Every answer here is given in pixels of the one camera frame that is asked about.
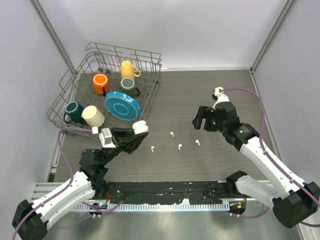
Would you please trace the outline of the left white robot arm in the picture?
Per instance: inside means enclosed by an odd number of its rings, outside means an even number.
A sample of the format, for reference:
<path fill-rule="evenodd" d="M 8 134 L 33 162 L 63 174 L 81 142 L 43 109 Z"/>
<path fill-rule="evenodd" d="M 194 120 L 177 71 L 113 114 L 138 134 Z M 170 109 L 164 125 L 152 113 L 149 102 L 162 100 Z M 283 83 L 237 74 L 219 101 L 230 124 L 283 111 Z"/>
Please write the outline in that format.
<path fill-rule="evenodd" d="M 101 149 L 85 149 L 80 155 L 80 169 L 70 173 L 70 179 L 48 194 L 28 202 L 20 202 L 16 208 L 12 226 L 12 238 L 42 240 L 48 230 L 79 204 L 95 198 L 102 199 L 108 190 L 104 176 L 106 165 L 121 152 L 132 154 L 149 134 L 146 121 L 135 122 L 129 128 L 72 127 L 72 130 L 98 135 Z"/>

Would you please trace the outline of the white earbud charging case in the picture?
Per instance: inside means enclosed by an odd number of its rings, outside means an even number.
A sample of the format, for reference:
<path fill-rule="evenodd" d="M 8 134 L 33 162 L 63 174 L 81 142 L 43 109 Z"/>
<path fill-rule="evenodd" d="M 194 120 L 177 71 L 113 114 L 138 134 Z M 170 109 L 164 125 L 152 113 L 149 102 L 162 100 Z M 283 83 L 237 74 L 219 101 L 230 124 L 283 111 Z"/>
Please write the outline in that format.
<path fill-rule="evenodd" d="M 135 135 L 147 133 L 149 131 L 149 127 L 147 126 L 147 122 L 145 120 L 135 122 L 132 125 L 132 129 Z"/>

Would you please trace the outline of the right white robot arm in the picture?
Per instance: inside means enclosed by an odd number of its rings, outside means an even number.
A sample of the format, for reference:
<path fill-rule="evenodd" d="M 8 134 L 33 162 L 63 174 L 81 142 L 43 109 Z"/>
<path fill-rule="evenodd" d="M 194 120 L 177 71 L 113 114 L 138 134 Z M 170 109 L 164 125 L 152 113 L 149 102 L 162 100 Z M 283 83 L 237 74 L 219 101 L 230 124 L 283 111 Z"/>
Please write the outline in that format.
<path fill-rule="evenodd" d="M 277 220 L 289 229 L 317 212 L 319 186 L 315 182 L 306 183 L 268 152 L 259 133 L 250 124 L 240 121 L 231 102 L 220 102 L 215 107 L 201 105 L 192 125 L 196 130 L 220 132 L 226 142 L 250 159 L 271 183 L 256 181 L 239 170 L 226 179 L 225 190 L 230 197 L 241 194 L 256 199 L 270 208 Z"/>

